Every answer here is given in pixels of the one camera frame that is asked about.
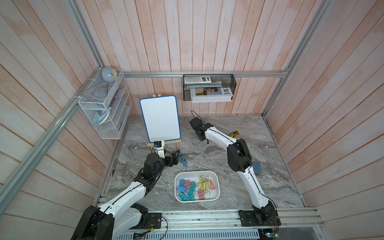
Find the pink binder clip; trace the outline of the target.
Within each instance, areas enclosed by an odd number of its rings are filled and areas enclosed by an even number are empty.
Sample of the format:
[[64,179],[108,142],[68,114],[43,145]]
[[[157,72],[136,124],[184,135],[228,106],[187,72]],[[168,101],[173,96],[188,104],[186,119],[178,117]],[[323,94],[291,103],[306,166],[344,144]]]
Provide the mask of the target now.
[[215,189],[216,189],[216,187],[215,187],[215,185],[214,185],[214,183],[213,183],[212,180],[209,181],[209,188],[210,188],[211,190],[215,190]]
[[198,190],[198,198],[199,200],[206,200],[206,197],[211,194],[210,191],[204,191],[202,189]]
[[189,191],[190,187],[191,187],[191,181],[190,180],[185,180],[184,187]]

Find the small blue binder clip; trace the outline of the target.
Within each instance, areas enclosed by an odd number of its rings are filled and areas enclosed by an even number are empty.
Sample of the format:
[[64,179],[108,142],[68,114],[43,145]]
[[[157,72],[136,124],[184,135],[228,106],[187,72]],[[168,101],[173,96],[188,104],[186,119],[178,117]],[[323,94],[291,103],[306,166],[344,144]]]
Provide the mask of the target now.
[[182,192],[182,193],[185,193],[185,192],[188,191],[188,189],[185,188],[184,185],[179,185],[178,188],[177,188],[177,190],[178,190],[179,192]]

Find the small teal binder clip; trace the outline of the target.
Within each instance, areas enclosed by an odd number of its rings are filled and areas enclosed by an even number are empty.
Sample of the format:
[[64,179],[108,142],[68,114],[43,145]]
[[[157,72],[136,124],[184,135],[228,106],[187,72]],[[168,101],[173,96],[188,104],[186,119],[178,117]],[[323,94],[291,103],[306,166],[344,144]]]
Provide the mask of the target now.
[[190,182],[190,191],[195,192],[196,191],[196,182],[191,181]]

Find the yellow binder clip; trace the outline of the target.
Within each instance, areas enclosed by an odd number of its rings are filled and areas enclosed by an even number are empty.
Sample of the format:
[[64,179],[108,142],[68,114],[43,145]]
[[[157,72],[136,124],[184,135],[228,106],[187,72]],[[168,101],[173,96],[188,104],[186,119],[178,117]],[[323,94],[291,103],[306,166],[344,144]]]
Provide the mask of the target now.
[[210,180],[211,180],[211,179],[207,177],[207,181],[206,181],[206,183],[207,183],[207,187],[208,187],[208,189],[209,189],[209,181],[210,181]]
[[206,177],[204,177],[204,176],[200,176],[199,177],[199,183],[200,184],[203,184],[203,183],[205,183],[207,181],[207,178]]
[[208,189],[207,187],[207,183],[206,182],[200,182],[198,187],[203,190],[203,191],[206,191]]

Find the large teal binder clip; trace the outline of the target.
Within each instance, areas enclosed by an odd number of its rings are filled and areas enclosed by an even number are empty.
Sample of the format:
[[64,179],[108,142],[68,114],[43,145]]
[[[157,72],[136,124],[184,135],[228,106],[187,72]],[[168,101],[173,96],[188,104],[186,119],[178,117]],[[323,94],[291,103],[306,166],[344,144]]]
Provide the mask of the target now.
[[193,191],[188,191],[186,193],[187,197],[188,197],[188,201],[194,201],[195,200],[195,192]]

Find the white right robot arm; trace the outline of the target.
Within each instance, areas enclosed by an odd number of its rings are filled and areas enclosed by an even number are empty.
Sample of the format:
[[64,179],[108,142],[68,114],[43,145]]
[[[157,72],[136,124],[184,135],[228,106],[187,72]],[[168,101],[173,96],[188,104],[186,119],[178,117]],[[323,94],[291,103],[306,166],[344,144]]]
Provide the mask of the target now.
[[275,203],[265,195],[254,172],[252,156],[244,139],[235,139],[198,117],[190,121],[200,141],[214,142],[227,151],[228,165],[242,179],[250,194],[256,217],[267,220],[277,213]]

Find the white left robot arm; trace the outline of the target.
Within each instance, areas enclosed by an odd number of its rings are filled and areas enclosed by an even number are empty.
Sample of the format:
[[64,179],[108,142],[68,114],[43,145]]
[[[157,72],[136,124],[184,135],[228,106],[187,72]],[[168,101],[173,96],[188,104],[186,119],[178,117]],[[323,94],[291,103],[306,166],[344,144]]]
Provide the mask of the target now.
[[120,194],[100,207],[88,207],[72,240],[114,240],[131,228],[148,227],[148,209],[138,201],[156,185],[163,170],[179,163],[180,150],[161,157],[158,153],[147,155],[144,167],[134,181]]

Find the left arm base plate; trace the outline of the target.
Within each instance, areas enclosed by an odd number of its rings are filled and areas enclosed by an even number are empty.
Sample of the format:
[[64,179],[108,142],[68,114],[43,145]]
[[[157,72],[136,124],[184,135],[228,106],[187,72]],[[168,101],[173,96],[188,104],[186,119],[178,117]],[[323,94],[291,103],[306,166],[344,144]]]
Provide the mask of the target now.
[[160,229],[162,213],[144,213],[139,223],[130,230]]

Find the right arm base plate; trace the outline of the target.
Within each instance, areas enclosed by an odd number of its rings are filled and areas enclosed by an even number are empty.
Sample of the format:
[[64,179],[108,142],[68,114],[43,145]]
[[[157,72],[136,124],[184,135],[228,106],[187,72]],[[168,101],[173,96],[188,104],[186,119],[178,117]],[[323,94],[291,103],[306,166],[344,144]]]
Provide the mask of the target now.
[[281,225],[280,218],[277,211],[265,213],[263,211],[238,211],[240,221],[243,227],[257,227],[257,226],[272,226],[279,227]]

